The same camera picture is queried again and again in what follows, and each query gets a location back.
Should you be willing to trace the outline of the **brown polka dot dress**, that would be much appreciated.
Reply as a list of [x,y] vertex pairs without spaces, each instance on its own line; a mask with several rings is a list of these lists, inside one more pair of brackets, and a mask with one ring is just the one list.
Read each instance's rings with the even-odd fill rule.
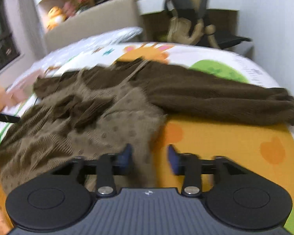
[[153,187],[150,143],[167,114],[258,126],[294,125],[294,97],[157,61],[117,61],[109,67],[39,78],[39,103],[11,125],[0,144],[5,193],[71,160],[97,159],[131,144],[134,172],[119,187]]

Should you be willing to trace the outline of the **pink cardboard box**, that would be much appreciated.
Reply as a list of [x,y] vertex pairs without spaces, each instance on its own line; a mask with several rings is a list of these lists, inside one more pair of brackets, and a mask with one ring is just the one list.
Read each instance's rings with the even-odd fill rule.
[[42,69],[35,70],[22,76],[7,90],[5,104],[7,107],[13,107],[33,94],[33,84],[38,78],[43,78],[45,72]]

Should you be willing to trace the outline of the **colourful cartoon play mat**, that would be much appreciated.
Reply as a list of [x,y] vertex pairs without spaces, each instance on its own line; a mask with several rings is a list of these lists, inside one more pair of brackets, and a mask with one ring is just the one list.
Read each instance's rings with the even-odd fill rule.
[[[83,52],[61,64],[58,74],[68,70],[108,65],[121,56],[135,59],[139,55],[157,56],[164,61],[218,76],[245,80],[263,87],[275,87],[276,82],[251,60],[232,52],[207,48],[159,45],[118,45],[98,52]],[[284,187],[291,195],[293,208],[286,229],[294,234],[294,127],[284,125],[255,127],[221,124],[188,118],[171,118],[153,151],[158,184],[161,187],[181,187],[166,161],[166,146],[173,143],[179,150],[204,158],[224,155],[245,165],[257,174]]]

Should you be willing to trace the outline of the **yellow duck plush toy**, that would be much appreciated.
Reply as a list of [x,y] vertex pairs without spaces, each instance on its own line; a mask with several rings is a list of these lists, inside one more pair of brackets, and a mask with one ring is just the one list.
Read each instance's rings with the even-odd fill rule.
[[62,9],[60,7],[54,6],[50,9],[48,12],[48,24],[47,29],[52,30],[62,22],[65,22],[66,15],[63,13]]

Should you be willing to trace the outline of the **pink plush toy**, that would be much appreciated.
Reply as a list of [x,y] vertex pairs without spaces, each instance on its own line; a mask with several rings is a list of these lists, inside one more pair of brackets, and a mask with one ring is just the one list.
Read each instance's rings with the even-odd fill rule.
[[67,1],[63,6],[63,12],[67,18],[71,18],[76,14],[76,6],[72,1]]

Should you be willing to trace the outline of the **potted plant red leaves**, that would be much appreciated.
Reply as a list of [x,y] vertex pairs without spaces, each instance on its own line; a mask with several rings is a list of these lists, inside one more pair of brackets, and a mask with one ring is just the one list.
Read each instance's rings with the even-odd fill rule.
[[76,14],[80,14],[88,10],[91,7],[90,0],[77,0],[77,11]]

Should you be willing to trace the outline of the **beige upholstered headboard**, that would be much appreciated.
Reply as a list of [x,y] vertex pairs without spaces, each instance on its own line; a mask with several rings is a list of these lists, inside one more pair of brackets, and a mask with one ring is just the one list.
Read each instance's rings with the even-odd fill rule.
[[84,38],[127,27],[145,30],[136,1],[109,0],[48,31],[44,36],[46,50],[52,52]]

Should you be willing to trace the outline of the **beige mesh office chair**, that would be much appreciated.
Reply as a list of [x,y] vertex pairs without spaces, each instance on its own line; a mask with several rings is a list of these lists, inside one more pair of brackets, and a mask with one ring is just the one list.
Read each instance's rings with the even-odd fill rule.
[[171,10],[167,41],[184,45],[228,49],[243,41],[251,42],[248,37],[234,35],[228,31],[218,31],[211,23],[206,2],[208,0],[173,0],[180,5]]

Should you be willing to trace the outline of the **white desk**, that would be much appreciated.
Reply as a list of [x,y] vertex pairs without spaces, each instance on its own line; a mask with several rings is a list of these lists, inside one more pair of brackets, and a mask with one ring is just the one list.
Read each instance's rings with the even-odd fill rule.
[[[173,2],[173,0],[135,0],[139,14],[155,14],[165,10],[165,4],[168,10],[178,8],[180,3]],[[240,0],[208,0],[206,8],[211,10],[224,10],[224,11],[239,11]]]

